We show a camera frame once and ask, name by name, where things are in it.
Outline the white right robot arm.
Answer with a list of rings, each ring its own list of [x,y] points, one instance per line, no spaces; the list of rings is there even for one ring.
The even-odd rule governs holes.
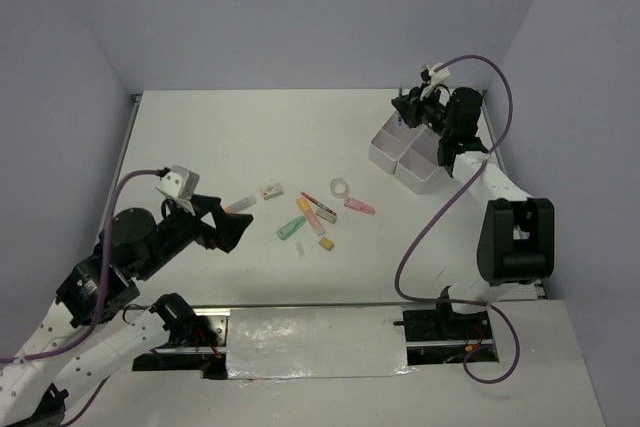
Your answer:
[[[457,338],[469,327],[469,315],[488,309],[517,286],[551,276],[554,205],[520,189],[492,162],[493,151],[477,134],[483,104],[478,91],[437,87],[422,98],[417,90],[411,90],[392,104],[408,127],[424,125],[437,136],[437,164],[461,184],[403,254],[394,275],[396,293],[404,300],[415,299],[402,290],[404,268],[420,242],[464,194],[470,194],[484,211],[474,266],[460,280],[444,287],[434,301],[445,306],[434,316],[436,330],[446,338]]]

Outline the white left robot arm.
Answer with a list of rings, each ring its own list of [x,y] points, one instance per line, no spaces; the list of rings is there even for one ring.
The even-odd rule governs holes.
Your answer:
[[[116,214],[93,253],[56,291],[47,315],[11,361],[1,363],[1,423],[57,426],[83,390],[143,353],[195,340],[214,347],[217,333],[176,293],[106,337],[101,329],[139,296],[146,281],[189,245],[231,252],[251,225],[250,214],[228,213],[217,197],[195,195],[190,209],[162,203],[162,219],[143,208]]]

